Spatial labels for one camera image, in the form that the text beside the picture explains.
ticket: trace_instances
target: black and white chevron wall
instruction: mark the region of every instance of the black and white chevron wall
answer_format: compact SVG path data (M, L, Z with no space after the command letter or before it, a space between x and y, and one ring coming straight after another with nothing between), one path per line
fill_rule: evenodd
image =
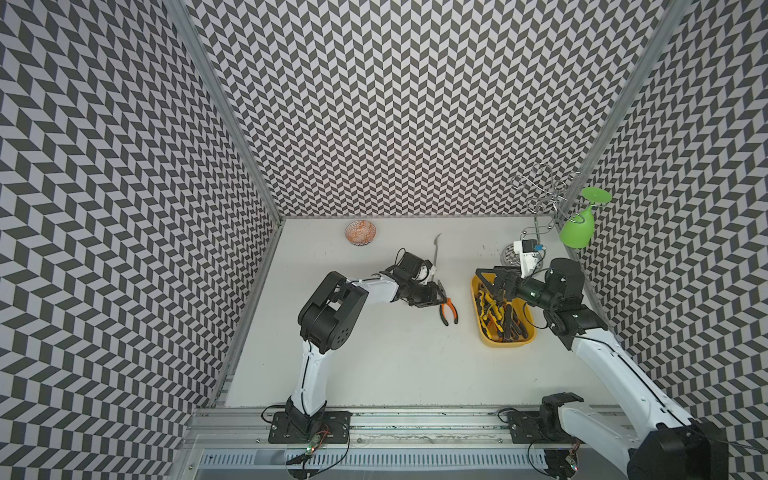
M526 214L578 168L662 0L187 0L285 215Z
M161 478L273 227L159 0L0 2L0 478Z
M652 378L768 448L768 8L694 2L593 181L615 200L583 257ZM732 478L768 455L730 448Z

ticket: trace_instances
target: yellow tray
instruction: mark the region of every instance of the yellow tray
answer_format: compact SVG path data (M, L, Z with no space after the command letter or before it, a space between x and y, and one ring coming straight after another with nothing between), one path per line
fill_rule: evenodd
M493 282L494 278L496 278L496 275L493 273L483 273L485 275L485 278L489 281ZM525 321L525 319L532 319L531 316L531 309L528 307L528 304L523 299L513 299L511 302L507 302L507 305L511 304L512 309L514 309L515 313L517 313L518 318L523 319L522 324L525 327L525 330L528 332L528 339L522 340L519 342L500 342L497 340L493 340L485 335L485 325L483 325L482 320L480 320L480 312L477 308L477 303L475 302L475 298L477 298L477 295L480 291L480 279L475 275L472 277L472 305L474 306L475 310L475 318L478 321L478 332L480 333L480 340L482 342L490 347L493 348L515 348L517 346L523 346L528 345L530 342L533 342L533 340L536 338L536 328L533 327L529 322Z

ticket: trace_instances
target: orange pliers handle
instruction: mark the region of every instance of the orange pliers handle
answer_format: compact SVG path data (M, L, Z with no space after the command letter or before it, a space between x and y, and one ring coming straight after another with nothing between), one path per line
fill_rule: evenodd
M451 307L451 311L453 312L453 323L458 323L458 313L456 312L456 307L453 306L451 299L446 297L445 303L440 306L440 320L442 320L443 325L448 326L448 320L445 319L445 312L443 311L446 305Z

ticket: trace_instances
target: orange patterned bowl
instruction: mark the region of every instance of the orange patterned bowl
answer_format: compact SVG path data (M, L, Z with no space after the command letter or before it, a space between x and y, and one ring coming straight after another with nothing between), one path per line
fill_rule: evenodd
M367 245L376 236L376 226L368 220L355 220L346 226L344 236L352 245Z

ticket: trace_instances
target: white table surface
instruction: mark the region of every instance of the white table surface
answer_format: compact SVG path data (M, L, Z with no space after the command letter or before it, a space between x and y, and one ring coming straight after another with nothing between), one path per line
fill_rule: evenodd
M592 405L616 405L598 378L549 330L539 330L532 343L518 348L493 349L480 341L470 280L476 268L500 264L500 251L533 224L531 217L372 221L376 238L364 247L344 237L348 219L286 222L227 406L267 406L288 399L302 356L299 310L329 271L365 278L391 265L400 247L431 260L438 233L435 278L458 310L458 325L443 326L437 307L417 309L403 301L364 307L349 340L333 357L329 406L537 405L542 396L569 391ZM557 233L542 241L547 264L568 256ZM537 325L544 325L541 310L531 311Z

